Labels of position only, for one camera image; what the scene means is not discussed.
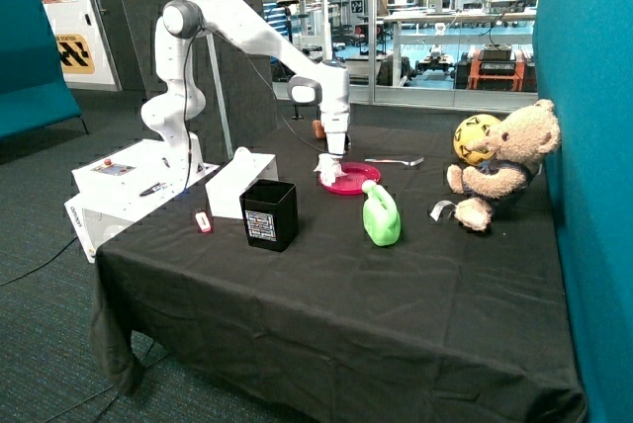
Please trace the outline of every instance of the teddy bear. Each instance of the teddy bear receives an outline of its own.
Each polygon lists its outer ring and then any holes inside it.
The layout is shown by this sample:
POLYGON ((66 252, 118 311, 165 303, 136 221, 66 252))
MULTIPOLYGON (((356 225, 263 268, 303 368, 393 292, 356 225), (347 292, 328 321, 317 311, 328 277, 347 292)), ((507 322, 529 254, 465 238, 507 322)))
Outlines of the teddy bear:
POLYGON ((456 164, 448 168, 451 190, 468 197, 457 204, 455 217, 472 230, 486 231, 496 210, 520 197, 538 174, 545 156, 560 144, 561 129, 550 100, 541 99, 520 108, 490 126, 482 138, 466 147, 492 152, 493 159, 464 170, 456 164))

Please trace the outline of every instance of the tissue box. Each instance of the tissue box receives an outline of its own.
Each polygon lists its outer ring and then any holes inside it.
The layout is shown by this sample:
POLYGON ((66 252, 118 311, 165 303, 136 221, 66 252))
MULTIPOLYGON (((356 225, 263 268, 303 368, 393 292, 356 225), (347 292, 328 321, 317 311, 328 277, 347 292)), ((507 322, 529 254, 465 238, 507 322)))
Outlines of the tissue box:
POLYGON ((275 155, 236 154, 207 183, 211 214, 214 217, 243 218, 239 197, 259 179, 279 180, 275 155))

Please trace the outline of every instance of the yellow ball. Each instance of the yellow ball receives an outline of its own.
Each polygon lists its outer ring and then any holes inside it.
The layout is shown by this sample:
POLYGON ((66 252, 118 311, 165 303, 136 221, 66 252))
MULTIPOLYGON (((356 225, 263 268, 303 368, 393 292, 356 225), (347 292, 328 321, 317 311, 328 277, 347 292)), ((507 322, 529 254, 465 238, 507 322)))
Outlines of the yellow ball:
POLYGON ((462 161, 472 166, 477 166, 483 161, 491 159, 493 153, 471 151, 466 147, 470 141, 483 138, 486 130, 500 120, 492 115, 478 114, 465 119, 459 124, 453 136, 453 148, 462 161))

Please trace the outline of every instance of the white control box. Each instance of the white control box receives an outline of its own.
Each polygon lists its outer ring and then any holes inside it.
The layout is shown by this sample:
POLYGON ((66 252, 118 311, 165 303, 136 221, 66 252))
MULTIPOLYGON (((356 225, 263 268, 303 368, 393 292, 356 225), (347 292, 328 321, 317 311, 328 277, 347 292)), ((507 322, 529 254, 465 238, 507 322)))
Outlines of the white control box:
MULTIPOLYGON (((174 181, 165 153, 164 141, 144 139, 72 171, 79 194, 64 205, 88 262, 103 243, 182 192, 186 178, 174 181)), ((189 184, 216 169, 201 165, 189 184)))

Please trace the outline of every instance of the pink plate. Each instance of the pink plate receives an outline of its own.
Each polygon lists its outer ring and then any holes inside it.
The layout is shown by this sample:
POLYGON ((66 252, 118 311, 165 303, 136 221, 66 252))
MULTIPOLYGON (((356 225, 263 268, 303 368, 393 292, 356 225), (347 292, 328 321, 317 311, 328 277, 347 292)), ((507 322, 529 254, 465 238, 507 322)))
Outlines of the pink plate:
POLYGON ((342 163, 340 165, 343 173, 347 176, 336 178, 331 186, 320 183, 331 193, 353 196, 363 194, 363 183, 367 180, 380 181, 380 171, 375 167, 365 163, 342 163))

